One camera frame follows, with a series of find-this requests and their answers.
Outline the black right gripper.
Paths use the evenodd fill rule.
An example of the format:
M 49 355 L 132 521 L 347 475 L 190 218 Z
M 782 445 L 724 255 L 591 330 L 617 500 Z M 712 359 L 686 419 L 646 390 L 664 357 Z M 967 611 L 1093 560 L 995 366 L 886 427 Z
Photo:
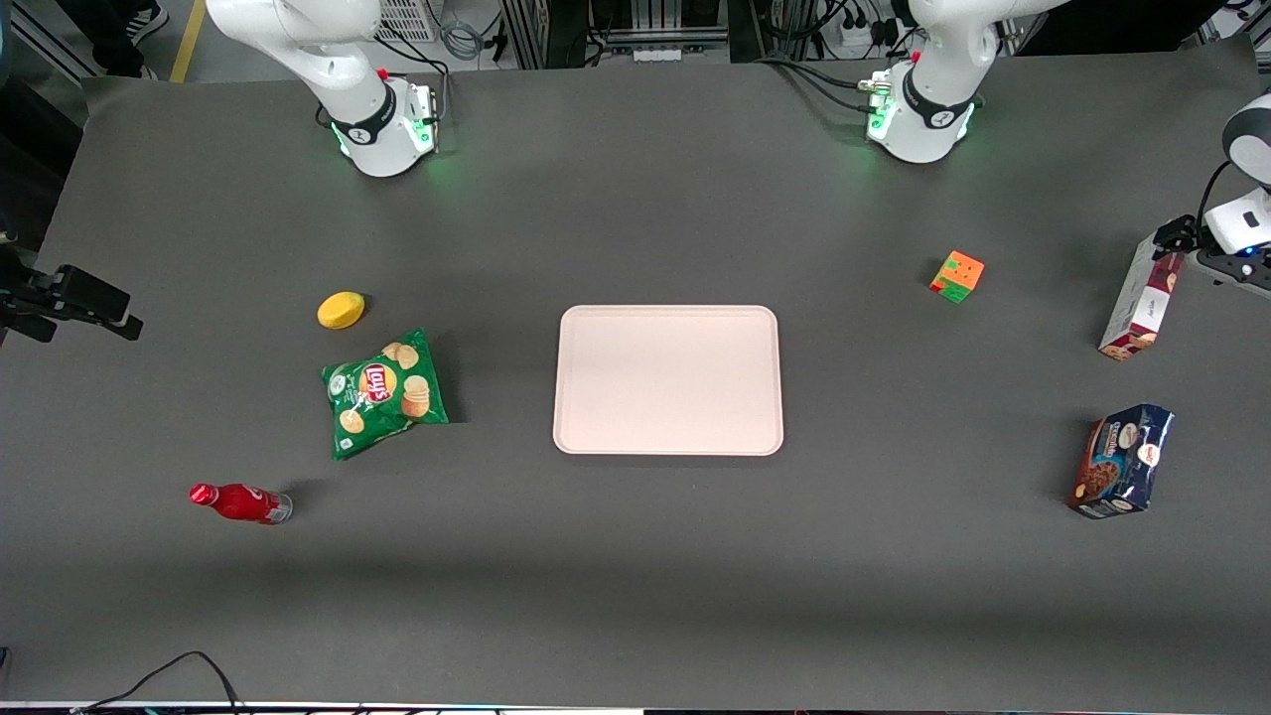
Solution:
M 48 344 L 64 314 L 95 323 L 127 342 L 137 342 L 144 323 L 130 314 L 131 295 L 72 264 L 58 272 L 36 271 L 36 253 L 19 245 L 17 235 L 1 232 L 1 323 L 9 331 Z

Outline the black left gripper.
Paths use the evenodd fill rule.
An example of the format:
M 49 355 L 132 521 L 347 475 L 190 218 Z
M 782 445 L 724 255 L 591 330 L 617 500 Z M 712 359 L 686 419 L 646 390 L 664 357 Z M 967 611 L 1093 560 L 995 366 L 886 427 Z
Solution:
M 1193 262 L 1216 262 L 1220 257 L 1220 246 L 1210 226 L 1193 215 L 1182 215 L 1159 226 L 1153 243 L 1153 262 L 1186 254 Z

